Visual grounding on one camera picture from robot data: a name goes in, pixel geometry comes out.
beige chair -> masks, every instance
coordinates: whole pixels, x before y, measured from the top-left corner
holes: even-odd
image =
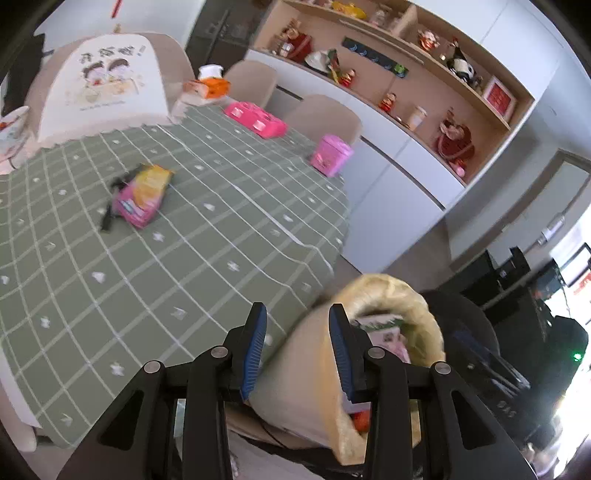
[[[241,60],[226,72],[231,83],[229,96],[265,108],[277,85],[277,72],[260,61]]]
[[[362,128],[357,115],[325,95],[304,97],[284,121],[314,142],[327,134],[333,134],[353,145],[361,135]]]

bottle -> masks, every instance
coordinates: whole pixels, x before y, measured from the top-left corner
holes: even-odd
[[[466,57],[464,56],[462,49],[460,48],[460,42],[457,40],[457,38],[454,37],[452,44],[454,46],[453,54],[451,58],[449,58],[447,61],[447,68],[449,69],[453,68],[454,60],[456,59],[466,61]]]
[[[475,75],[474,68],[466,61],[466,57],[462,53],[460,44],[457,38],[453,39],[453,55],[447,61],[447,68],[461,78],[464,82],[469,82]]]
[[[550,239],[564,226],[564,214],[559,213],[556,215],[550,223],[542,230],[541,235],[536,240],[536,243],[541,247],[548,243]]]

round dining table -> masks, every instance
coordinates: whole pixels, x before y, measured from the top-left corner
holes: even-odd
[[[144,363],[191,361],[254,301],[268,310],[267,360],[332,279],[347,234],[343,181],[310,166],[314,148],[191,106],[179,124],[69,141],[0,177],[12,403],[76,446]],[[101,231],[112,180],[139,164],[174,173],[160,210],[144,229],[116,218]]]

pink tin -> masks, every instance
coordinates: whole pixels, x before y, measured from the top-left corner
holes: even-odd
[[[325,135],[312,155],[312,166],[327,177],[334,177],[353,154],[353,149],[336,135]]]
[[[263,138],[280,137],[287,132],[287,124],[285,122],[265,112],[254,103],[231,103],[225,109],[225,114]]]

cartoon print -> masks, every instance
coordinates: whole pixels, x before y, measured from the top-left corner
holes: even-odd
[[[93,63],[89,67],[82,70],[87,86],[103,85],[106,80],[105,64],[101,61]]]
[[[135,50],[135,47],[133,47],[131,45],[129,47],[121,47],[121,48],[117,49],[117,51],[119,53],[121,53],[122,55],[133,55],[134,50]]]
[[[131,69],[129,68],[129,62],[125,59],[113,60],[109,65],[109,81],[124,81],[129,79]]]
[[[112,57],[115,55],[115,47],[99,48],[99,55],[101,57]]]

